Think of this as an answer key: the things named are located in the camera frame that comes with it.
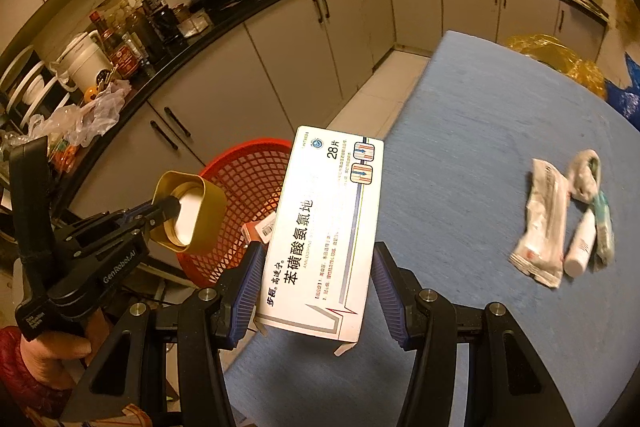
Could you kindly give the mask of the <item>left hand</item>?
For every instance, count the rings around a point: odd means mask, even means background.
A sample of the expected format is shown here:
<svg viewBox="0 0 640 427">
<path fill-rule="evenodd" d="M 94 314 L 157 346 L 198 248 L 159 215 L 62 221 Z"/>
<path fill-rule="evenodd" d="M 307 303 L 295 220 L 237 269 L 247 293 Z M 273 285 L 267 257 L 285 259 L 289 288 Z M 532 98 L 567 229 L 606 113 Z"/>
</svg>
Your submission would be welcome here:
<svg viewBox="0 0 640 427">
<path fill-rule="evenodd" d="M 97 309 L 88 318 L 84 335 L 44 332 L 30 341 L 22 337 L 21 355 L 29 374 L 38 383 L 55 390 L 72 389 L 75 381 L 64 363 L 81 360 L 90 364 L 110 332 L 111 324 Z"/>
</svg>

